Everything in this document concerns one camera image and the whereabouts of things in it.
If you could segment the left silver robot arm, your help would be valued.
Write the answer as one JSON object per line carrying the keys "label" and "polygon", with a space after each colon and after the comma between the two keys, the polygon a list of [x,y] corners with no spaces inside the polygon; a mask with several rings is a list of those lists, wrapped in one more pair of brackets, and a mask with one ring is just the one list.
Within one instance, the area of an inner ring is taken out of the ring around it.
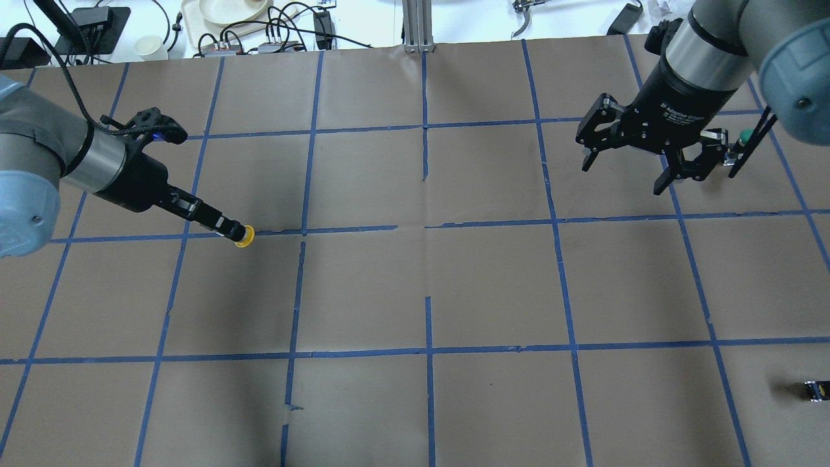
{"label": "left silver robot arm", "polygon": [[1,254],[27,256],[53,236],[60,182],[141,213],[157,206],[230,239],[252,242],[251,226],[229,219],[168,181],[165,165],[143,149],[153,141],[180,145],[187,131],[157,108],[138,112],[115,133],[73,115],[23,84],[2,77]]}

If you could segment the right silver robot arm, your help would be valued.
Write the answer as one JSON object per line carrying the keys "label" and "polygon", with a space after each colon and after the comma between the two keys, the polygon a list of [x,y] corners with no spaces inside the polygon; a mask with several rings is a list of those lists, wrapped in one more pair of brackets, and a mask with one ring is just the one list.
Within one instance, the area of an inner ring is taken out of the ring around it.
{"label": "right silver robot arm", "polygon": [[[645,48],[659,60],[635,99],[621,106],[599,95],[578,126],[583,171],[604,150],[659,154],[668,165],[653,186],[660,195],[674,181],[705,180],[726,160],[734,178],[776,122],[798,141],[828,145],[828,12],[827,1],[696,1],[687,18],[652,27]],[[729,144],[709,122],[751,72],[765,111]]]}

